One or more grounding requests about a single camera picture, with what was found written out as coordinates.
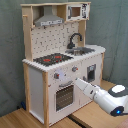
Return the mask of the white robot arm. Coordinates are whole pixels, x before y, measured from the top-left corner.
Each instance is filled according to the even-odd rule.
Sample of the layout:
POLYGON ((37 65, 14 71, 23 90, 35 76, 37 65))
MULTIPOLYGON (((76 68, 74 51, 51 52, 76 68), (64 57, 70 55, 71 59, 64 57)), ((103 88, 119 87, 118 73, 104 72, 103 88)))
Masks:
POLYGON ((128 87, 115 85, 106 91, 80 78, 77 78, 75 83, 84 95, 97 103, 106 113, 114 117, 128 115, 128 87))

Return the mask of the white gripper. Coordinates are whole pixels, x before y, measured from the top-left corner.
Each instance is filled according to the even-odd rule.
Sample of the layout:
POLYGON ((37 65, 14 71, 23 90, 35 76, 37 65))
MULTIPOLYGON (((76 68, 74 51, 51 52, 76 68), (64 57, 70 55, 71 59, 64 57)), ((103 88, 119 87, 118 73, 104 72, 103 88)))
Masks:
POLYGON ((99 91, 100 87, 97 85, 92 85, 80 78, 77 78, 75 80, 75 84, 78 86, 78 88, 90 99, 94 98, 94 95, 99 91))

